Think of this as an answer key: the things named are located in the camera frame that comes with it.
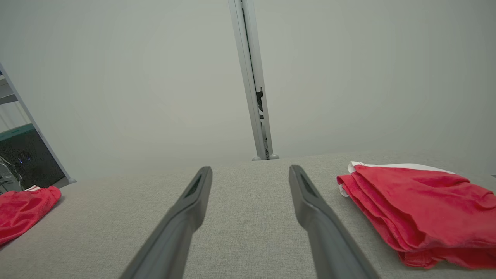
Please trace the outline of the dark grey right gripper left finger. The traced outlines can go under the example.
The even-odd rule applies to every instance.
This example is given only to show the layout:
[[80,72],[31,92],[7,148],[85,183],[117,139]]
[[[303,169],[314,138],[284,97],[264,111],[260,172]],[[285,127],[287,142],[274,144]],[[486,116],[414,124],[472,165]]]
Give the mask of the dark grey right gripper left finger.
[[181,279],[193,234],[202,226],[212,185],[212,169],[197,171],[141,246],[121,279]]

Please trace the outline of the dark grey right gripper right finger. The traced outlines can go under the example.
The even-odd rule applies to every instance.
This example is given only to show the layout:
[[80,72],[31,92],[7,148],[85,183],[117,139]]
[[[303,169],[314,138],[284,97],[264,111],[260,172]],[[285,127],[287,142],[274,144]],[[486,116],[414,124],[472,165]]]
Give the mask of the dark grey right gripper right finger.
[[308,234],[317,277],[378,279],[370,261],[301,166],[290,166],[289,184],[296,220]]

